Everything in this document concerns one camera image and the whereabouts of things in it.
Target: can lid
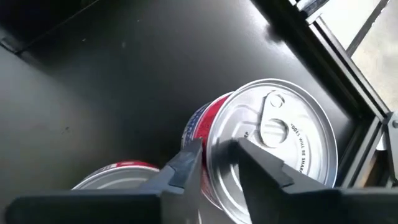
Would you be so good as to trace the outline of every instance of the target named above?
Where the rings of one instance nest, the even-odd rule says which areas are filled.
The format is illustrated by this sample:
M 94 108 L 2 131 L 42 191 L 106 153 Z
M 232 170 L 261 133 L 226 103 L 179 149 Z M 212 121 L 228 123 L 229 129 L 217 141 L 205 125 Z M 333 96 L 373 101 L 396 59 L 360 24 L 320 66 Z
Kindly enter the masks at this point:
M 293 83 L 265 79 L 248 83 L 222 105 L 207 142 L 211 186 L 236 223 L 250 223 L 232 139 L 247 138 L 299 172 L 329 186 L 337 175 L 337 146 L 331 124 L 317 101 Z
M 133 189 L 154 177 L 159 170 L 146 163 L 135 165 L 126 162 L 112 164 L 109 169 L 91 175 L 73 189 Z

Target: food can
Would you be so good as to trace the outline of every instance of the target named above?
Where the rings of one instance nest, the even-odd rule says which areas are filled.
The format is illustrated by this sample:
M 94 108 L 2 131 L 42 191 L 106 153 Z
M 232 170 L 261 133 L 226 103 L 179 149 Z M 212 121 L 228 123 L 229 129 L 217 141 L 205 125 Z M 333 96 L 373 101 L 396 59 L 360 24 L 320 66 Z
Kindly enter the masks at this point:
M 211 124 L 223 103 L 229 97 L 231 93 L 226 93 L 216 100 L 203 105 L 201 108 L 196 110 L 191 118 L 188 120 L 185 126 L 184 132 L 182 134 L 181 147 L 184 148 L 192 139 L 202 138 L 202 148 L 203 148 L 203 168 L 202 168 L 202 178 L 201 178 L 201 191 L 202 194 L 217 208 L 217 199 L 212 191 L 210 181 L 207 174 L 206 166 L 206 145 L 207 138 L 210 131 Z
M 133 189 L 153 178 L 159 169 L 142 161 L 117 162 L 94 171 L 72 190 Z M 201 216 L 198 212 L 198 224 Z
M 299 172 L 334 186 L 335 135 L 317 101 L 291 82 L 264 79 L 248 83 L 218 110 L 205 149 L 213 196 L 236 223 L 251 223 L 238 165 L 228 153 L 236 138 L 246 138 Z

